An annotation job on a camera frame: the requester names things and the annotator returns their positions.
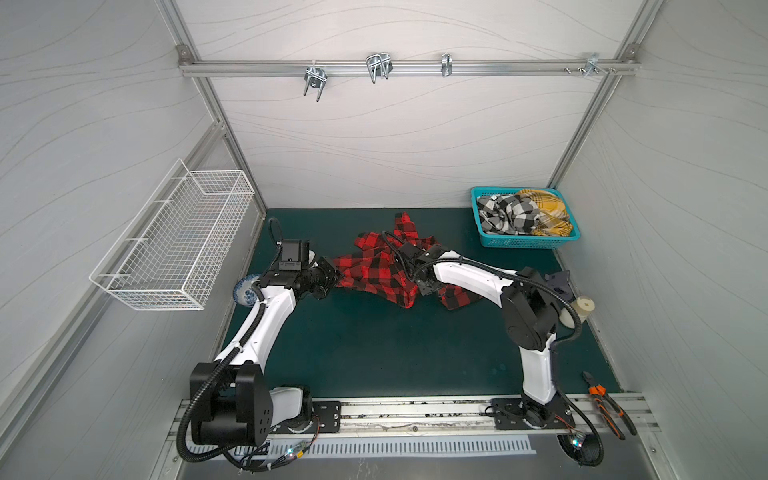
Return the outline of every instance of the white wire basket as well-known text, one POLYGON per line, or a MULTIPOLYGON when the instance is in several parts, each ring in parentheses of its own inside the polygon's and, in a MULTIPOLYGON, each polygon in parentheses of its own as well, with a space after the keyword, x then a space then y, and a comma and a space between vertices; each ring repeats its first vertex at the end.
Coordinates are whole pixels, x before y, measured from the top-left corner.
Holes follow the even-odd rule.
POLYGON ((179 163, 186 173, 169 184, 179 167, 172 169, 91 274, 134 310, 202 310, 253 197, 241 170, 190 171, 179 163), (163 186, 170 193, 156 200, 163 186))

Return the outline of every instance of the orange-handled pliers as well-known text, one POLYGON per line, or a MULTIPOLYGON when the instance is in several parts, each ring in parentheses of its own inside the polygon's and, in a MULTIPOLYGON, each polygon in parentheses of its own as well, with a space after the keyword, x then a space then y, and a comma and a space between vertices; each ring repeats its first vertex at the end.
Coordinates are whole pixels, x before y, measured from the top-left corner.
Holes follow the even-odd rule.
POLYGON ((603 415, 605 422, 609 427, 611 427, 611 430, 614 434, 616 434, 619 440, 624 440, 626 437, 624 437, 624 433, 619 430, 618 425, 616 425, 613 418, 611 418, 611 414, 608 413, 608 410, 605 408, 603 400, 608 402, 608 405, 610 405, 613 410, 621 417, 621 419, 624 420, 624 424, 629 429, 629 433, 632 435, 637 435, 637 429, 634 427, 632 419, 629 418, 629 415, 627 415, 624 409, 622 409, 619 404, 616 403, 616 401, 613 400, 611 396, 605 392, 605 387, 600 385, 589 372, 582 372, 581 376, 583 376, 584 381, 589 384, 589 394, 592 396, 592 399, 598 406, 598 410, 600 410, 600 413, 603 415))

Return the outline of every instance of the ventilation grille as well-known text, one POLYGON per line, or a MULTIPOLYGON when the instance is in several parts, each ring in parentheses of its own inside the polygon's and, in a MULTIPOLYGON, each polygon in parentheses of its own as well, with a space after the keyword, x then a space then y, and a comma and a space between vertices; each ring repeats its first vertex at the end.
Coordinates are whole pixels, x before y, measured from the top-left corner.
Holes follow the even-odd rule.
MULTIPOLYGON (((301 439, 271 440, 269 454, 253 458, 277 458, 301 439)), ((211 445, 189 445, 192 452, 214 449, 211 445)), ((246 455, 252 447, 237 447, 235 456, 246 455)), ((533 455, 527 435, 461 435, 433 437, 369 437, 361 439, 317 439, 304 458, 369 457, 485 457, 533 455)))

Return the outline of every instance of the dark green mat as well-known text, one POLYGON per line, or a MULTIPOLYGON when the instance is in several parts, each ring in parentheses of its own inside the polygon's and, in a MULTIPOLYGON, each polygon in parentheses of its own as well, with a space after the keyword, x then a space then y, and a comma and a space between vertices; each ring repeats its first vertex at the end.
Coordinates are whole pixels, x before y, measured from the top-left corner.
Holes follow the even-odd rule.
MULTIPOLYGON (((272 209, 285 238, 309 240, 318 255, 357 250, 358 233, 393 230, 396 209, 272 209)), ((472 209, 408 209, 419 236, 493 266, 544 273, 560 270, 550 250, 484 248, 472 209)), ((262 232, 249 273, 260 273, 274 254, 262 232)), ((229 343, 249 308, 238 306, 229 343)), ((561 335, 570 333, 562 329, 561 335)), ((619 388, 586 325, 581 338, 560 348, 563 389, 584 392, 589 370, 610 392, 619 388)), ((515 394, 522 390, 518 347, 504 330, 502 312, 482 300, 449 312, 436 296, 403 309, 372 293, 334 289, 324 300, 302 299, 277 337, 265 370, 270 388, 310 387, 315 397, 515 394)))

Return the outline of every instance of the aluminum frame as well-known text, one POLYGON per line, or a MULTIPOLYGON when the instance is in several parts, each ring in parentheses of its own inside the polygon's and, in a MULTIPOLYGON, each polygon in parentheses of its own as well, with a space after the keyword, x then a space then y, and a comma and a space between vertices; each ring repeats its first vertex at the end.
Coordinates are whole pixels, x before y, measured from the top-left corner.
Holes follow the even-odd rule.
MULTIPOLYGON (((632 25, 630 26, 627 34, 624 36, 624 40, 616 50, 617 58, 634 58, 637 51, 640 49, 641 42, 645 35, 648 33, 648 29, 654 22, 659 9, 666 0, 645 0, 643 5, 640 6, 640 10, 637 11, 632 25)), ((587 110, 584 113, 584 117, 581 118, 579 125, 576 127, 573 137, 568 142, 568 146, 563 151, 560 161, 557 167, 554 168, 552 176, 549 179, 547 188, 557 188, 568 168, 576 159, 581 147, 589 136, 589 132, 592 130, 594 123, 598 120, 600 113, 602 113, 608 100, 611 99, 611 95, 616 91, 616 87, 619 85, 621 76, 608 75, 603 78, 598 89, 592 95, 592 99, 587 106, 587 110)))
MULTIPOLYGON (((532 75, 581 76, 586 60, 452 60, 451 76, 517 77, 532 75)), ((598 60, 592 75, 634 75, 639 63, 598 60)), ((304 77, 309 66, 322 68, 329 77, 369 77, 365 61, 193 61, 179 65, 184 77, 304 77)), ((392 60, 390 77, 443 77, 442 60, 392 60)))
MULTIPOLYGON (((193 61, 195 58, 199 58, 200 56, 192 42, 192 37, 181 17, 176 2, 174 0, 155 0, 155 3, 160 9, 160 14, 163 17, 168 30, 170 30, 170 35, 176 46, 187 46, 187 50, 184 52, 177 48, 180 58, 184 59, 182 62, 193 61)), ((223 125, 224 143, 227 145, 227 149, 230 151, 237 168, 245 172, 246 179, 253 185, 253 201, 256 202, 256 206, 262 216, 266 218, 266 203, 264 203, 264 197, 262 197, 261 192, 259 192, 259 186, 253 177, 253 172, 248 166, 248 163, 245 161, 243 150, 240 148, 240 144, 237 143, 237 139, 232 133, 232 126, 230 125, 229 120, 227 120, 227 116, 224 114, 221 102, 216 95, 213 85, 208 78, 195 78, 194 82, 197 86, 197 90, 200 92, 200 96, 203 97, 203 101, 205 102, 208 111, 211 116, 214 117, 214 121, 223 125)))

